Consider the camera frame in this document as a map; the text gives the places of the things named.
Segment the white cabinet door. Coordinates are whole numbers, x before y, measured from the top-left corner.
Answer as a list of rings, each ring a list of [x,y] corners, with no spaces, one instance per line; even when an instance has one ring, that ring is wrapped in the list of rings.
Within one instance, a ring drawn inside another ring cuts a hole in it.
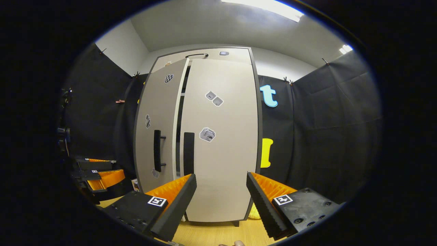
[[[183,59],[149,74],[136,115],[134,158],[141,192],[146,193],[176,179],[176,138],[179,105],[189,59]],[[161,140],[161,172],[154,169],[154,130]]]
[[[251,197],[247,172],[257,168],[258,100],[250,64],[213,59],[191,63],[181,118],[195,134],[197,188],[188,208],[191,222],[246,220]]]

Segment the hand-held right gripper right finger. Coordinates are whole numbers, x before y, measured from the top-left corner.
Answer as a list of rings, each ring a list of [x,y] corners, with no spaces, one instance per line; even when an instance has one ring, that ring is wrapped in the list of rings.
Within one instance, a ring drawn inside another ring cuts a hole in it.
[[[274,240],[320,224],[342,207],[311,188],[296,190],[253,172],[247,173],[246,187],[267,235]]]

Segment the white cabinet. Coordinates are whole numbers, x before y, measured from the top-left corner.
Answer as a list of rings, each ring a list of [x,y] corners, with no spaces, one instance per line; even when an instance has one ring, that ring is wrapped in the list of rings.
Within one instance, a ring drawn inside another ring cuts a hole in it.
[[[257,90],[256,90],[257,94],[256,95],[257,95],[257,100],[258,100],[259,139],[258,139],[257,167],[256,167],[256,170],[254,171],[254,173],[259,173],[259,171],[260,171],[260,164],[261,164],[263,123],[262,123],[262,109],[261,109],[261,96],[260,96],[260,91],[259,91],[259,81],[258,81],[258,76],[257,76],[257,71],[256,71],[255,59],[253,57],[253,52],[252,52],[251,48],[250,47],[237,47],[237,46],[216,46],[216,47],[205,47],[205,48],[182,50],[182,51],[172,52],[172,53],[168,53],[168,54],[184,52],[184,51],[190,51],[190,50],[212,49],[212,48],[249,48],[250,58],[251,58],[251,61],[252,61],[251,65],[253,67],[253,73],[254,73],[255,83],[256,83],[256,87],[257,87]],[[163,55],[157,56],[154,59],[154,62],[156,61],[156,59],[158,57],[164,56],[164,55],[168,55],[168,54],[163,54]],[[185,95],[185,90],[186,90],[186,86],[187,86],[187,79],[188,79],[188,76],[189,76],[190,67],[191,67],[191,64],[192,64],[193,60],[194,59],[189,59],[189,64],[188,64],[187,72],[186,72],[186,75],[185,75],[185,78],[184,78],[184,83],[183,83],[182,91],[181,91],[181,98],[180,98],[180,105],[179,105],[179,114],[178,114],[178,121],[177,121],[177,138],[176,138],[176,174],[177,174],[176,179],[179,179],[179,178],[181,178],[183,176],[186,176],[186,175],[184,175],[184,169],[183,169],[183,167],[181,165],[181,118],[182,118],[182,111],[183,111],[183,105],[184,105],[184,95]],[[251,198],[250,209],[252,207],[252,204],[253,204],[253,200]],[[184,214],[183,218],[185,220],[189,221],[187,219],[186,213]],[[235,227],[239,227],[239,223],[241,221],[227,221],[227,222],[232,223]],[[194,223],[221,223],[221,222],[194,222]]]

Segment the beige cabinet drawer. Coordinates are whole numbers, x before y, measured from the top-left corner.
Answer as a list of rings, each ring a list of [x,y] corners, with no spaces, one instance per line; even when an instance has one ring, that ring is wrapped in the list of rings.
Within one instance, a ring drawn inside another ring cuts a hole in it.
[[[197,53],[209,54],[209,57],[204,59],[226,60],[226,61],[240,62],[250,65],[252,64],[249,48],[198,49],[198,50],[190,50],[190,51],[184,51],[184,52],[178,52],[178,53],[160,56],[154,62],[154,65],[151,68],[151,72],[155,72],[159,69],[162,69],[168,63],[173,64],[180,60],[186,59],[185,57],[187,55],[197,54]]]

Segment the black backdrop cloth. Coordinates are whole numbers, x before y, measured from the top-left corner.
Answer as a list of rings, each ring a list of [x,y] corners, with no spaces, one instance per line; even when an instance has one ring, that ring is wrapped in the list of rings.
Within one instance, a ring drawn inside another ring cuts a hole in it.
[[[63,89],[72,89],[64,120],[73,158],[116,160],[136,177],[133,131],[147,74],[129,76],[92,44]],[[296,189],[313,188],[336,203],[350,200],[370,178],[380,150],[383,116],[375,82],[356,52],[303,76],[292,86],[258,75],[276,91],[263,106],[263,136],[273,140],[261,174]],[[116,100],[125,100],[123,104]]]

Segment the yellow soft object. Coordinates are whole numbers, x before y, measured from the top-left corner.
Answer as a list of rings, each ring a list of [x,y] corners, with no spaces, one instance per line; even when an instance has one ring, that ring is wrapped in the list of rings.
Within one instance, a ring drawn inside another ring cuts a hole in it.
[[[248,218],[249,219],[253,219],[253,220],[261,219],[260,214],[259,214],[259,212],[258,212],[258,210],[257,210],[257,208],[256,208],[254,203],[252,204],[252,207],[251,207],[251,209],[249,211]]]

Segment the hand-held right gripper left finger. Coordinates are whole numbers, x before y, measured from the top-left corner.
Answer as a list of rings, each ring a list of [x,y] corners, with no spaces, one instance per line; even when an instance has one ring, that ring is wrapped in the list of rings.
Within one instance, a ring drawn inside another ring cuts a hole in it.
[[[195,174],[188,174],[146,193],[131,191],[102,211],[143,236],[173,241],[196,188]]]

